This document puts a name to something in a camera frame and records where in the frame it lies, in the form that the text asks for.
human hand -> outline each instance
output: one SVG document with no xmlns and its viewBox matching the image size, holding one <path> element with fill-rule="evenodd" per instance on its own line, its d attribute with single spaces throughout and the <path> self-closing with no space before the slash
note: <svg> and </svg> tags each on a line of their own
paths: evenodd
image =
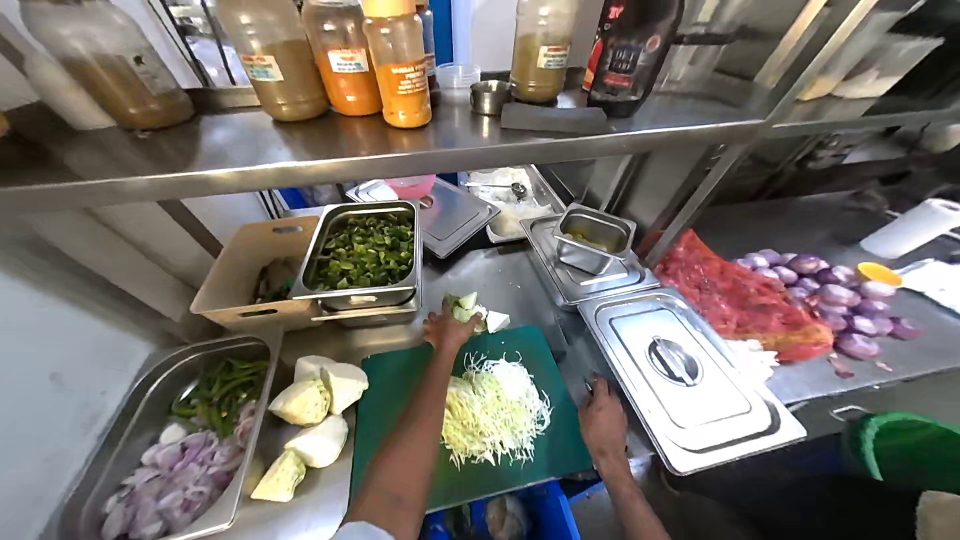
<svg viewBox="0 0 960 540">
<path fill-rule="evenodd" d="M 580 433 L 597 470 L 627 463 L 627 415 L 607 380 L 593 375 L 593 394 L 580 405 Z"/>
<path fill-rule="evenodd" d="M 483 320 L 480 313 L 475 313 L 466 323 L 453 318 L 453 308 L 444 300 L 442 313 L 430 312 L 423 321 L 423 339 L 433 345 L 434 351 L 448 351 L 457 354 L 464 343 L 473 335 L 473 328 Z"/>
</svg>

human arm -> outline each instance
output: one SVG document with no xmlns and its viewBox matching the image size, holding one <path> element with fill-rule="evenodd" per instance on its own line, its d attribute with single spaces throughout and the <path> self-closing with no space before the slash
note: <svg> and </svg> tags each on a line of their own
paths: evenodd
<svg viewBox="0 0 960 540">
<path fill-rule="evenodd" d="M 397 540 L 417 538 L 440 451 L 446 387 L 453 362 L 479 321 L 479 315 L 467 323 L 454 320 L 446 302 L 441 315 L 427 316 L 423 333 L 433 345 L 433 356 L 394 429 L 367 467 L 344 523 L 365 521 Z"/>
<path fill-rule="evenodd" d="M 627 415 L 607 381 L 597 377 L 580 406 L 580 431 L 627 540 L 669 540 L 660 518 L 636 485 L 627 461 Z"/>
</svg>

stainless steel tray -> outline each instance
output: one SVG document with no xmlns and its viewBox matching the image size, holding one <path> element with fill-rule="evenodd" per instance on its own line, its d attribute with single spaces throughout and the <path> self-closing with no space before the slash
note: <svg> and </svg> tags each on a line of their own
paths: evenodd
<svg viewBox="0 0 960 540">
<path fill-rule="evenodd" d="M 317 290 L 306 283 L 311 279 L 317 256 L 326 243 L 331 225 L 341 219 L 359 215 L 378 213 L 408 212 L 414 219 L 414 255 L 413 268 L 399 283 L 380 287 L 363 287 L 343 290 Z M 423 239 L 420 229 L 420 211 L 417 205 L 409 201 L 387 201 L 382 203 L 348 203 L 327 205 L 320 217 L 320 225 L 313 233 L 307 257 L 300 266 L 297 280 L 290 292 L 291 298 L 316 298 L 327 309 L 358 309 L 360 307 L 399 306 L 409 301 L 420 285 L 423 265 Z"/>
<path fill-rule="evenodd" d="M 422 291 L 400 306 L 367 307 L 345 311 L 325 311 L 311 321 L 336 321 L 347 328 L 366 328 L 398 325 L 417 318 L 420 311 Z"/>
<path fill-rule="evenodd" d="M 533 187 L 533 192 L 530 194 L 530 197 L 533 197 L 534 201 L 536 201 L 537 204 L 552 208 L 553 212 L 556 214 L 564 213 L 564 210 L 566 210 L 566 205 L 564 204 L 563 201 L 560 200 L 560 197 L 557 196 L 557 193 L 553 190 L 553 188 L 550 187 L 550 184 L 546 181 L 546 179 L 540 173 L 540 170 L 537 168 L 537 166 L 523 165 L 522 167 L 519 167 L 519 168 L 522 168 L 523 170 L 525 170 L 527 172 L 527 176 L 530 178 L 530 185 Z M 479 169 L 479 170 L 470 171 L 470 172 L 471 173 L 474 173 L 474 172 L 489 173 L 489 172 L 493 172 L 494 170 L 496 169 Z M 461 184 L 463 184 L 463 182 L 468 182 L 469 173 L 461 173 L 461 175 L 463 176 L 461 176 L 460 178 L 464 179 L 464 180 L 461 180 Z M 477 196 L 473 188 L 470 189 L 470 193 L 472 193 L 474 196 Z M 503 244 L 506 242 L 522 240 L 526 238 L 526 235 L 523 233 L 518 233 L 518 234 L 513 234 L 508 236 L 501 236 L 493 231 L 492 222 L 491 222 L 490 224 L 487 225 L 487 238 L 493 244 Z"/>
<path fill-rule="evenodd" d="M 564 264 L 593 275 L 600 275 L 615 260 L 623 260 L 631 253 L 636 223 L 605 212 L 578 205 L 566 208 L 553 232 L 557 244 L 557 258 Z M 607 247 L 607 251 L 565 237 L 578 233 L 592 242 Z"/>
<path fill-rule="evenodd" d="M 241 496 L 248 495 L 263 474 L 262 467 L 253 464 L 258 462 L 256 441 L 269 404 L 267 398 L 273 390 L 278 358 L 278 353 L 272 353 L 265 342 L 251 336 L 208 341 L 148 358 L 145 371 L 127 393 L 113 424 L 67 497 L 57 525 L 58 538 L 100 540 L 104 503 L 120 481 L 139 466 L 144 451 L 156 442 L 169 422 L 174 398 L 209 361 L 224 356 L 270 360 L 243 463 L 223 495 L 207 512 L 184 531 L 163 538 L 199 538 L 226 530 L 233 524 Z"/>
<path fill-rule="evenodd" d="M 553 237 L 554 226 L 559 220 L 559 215 L 548 215 L 520 220 L 520 225 L 534 248 L 530 257 L 540 280 L 560 308 L 576 311 L 578 304 L 588 300 L 660 286 L 660 280 L 644 268 L 633 253 L 628 254 L 622 262 L 618 260 L 612 263 L 599 276 L 560 263 L 557 261 L 558 242 Z"/>
<path fill-rule="evenodd" d="M 347 196 L 354 201 L 396 198 L 382 180 L 360 184 Z M 423 245 L 438 258 L 449 257 L 500 213 L 496 206 L 440 179 L 434 182 L 429 195 L 419 200 L 419 205 Z"/>
<path fill-rule="evenodd" d="M 688 475 L 806 431 L 674 289 L 584 302 L 580 314 L 667 468 Z"/>
</svg>

blue crate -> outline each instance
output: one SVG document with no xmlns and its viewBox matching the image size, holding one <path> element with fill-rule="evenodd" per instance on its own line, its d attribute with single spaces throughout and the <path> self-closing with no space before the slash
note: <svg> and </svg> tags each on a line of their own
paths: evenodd
<svg viewBox="0 0 960 540">
<path fill-rule="evenodd" d="M 573 521 L 570 504 L 556 480 L 525 487 L 512 492 L 523 503 L 530 519 L 528 540 L 580 540 L 580 531 Z M 477 538 L 491 538 L 487 531 L 486 507 L 488 497 L 469 504 L 470 519 Z M 428 540 L 449 540 L 444 526 L 444 512 L 427 514 L 423 520 L 423 536 Z"/>
</svg>

small steel bowl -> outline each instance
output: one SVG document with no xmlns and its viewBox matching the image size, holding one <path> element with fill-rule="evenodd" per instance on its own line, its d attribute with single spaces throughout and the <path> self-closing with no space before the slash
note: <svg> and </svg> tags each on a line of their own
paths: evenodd
<svg viewBox="0 0 960 540">
<path fill-rule="evenodd" d="M 470 85 L 470 108 L 477 114 L 498 116 L 503 111 L 503 104 L 513 100 L 510 83 L 480 81 Z"/>
</svg>

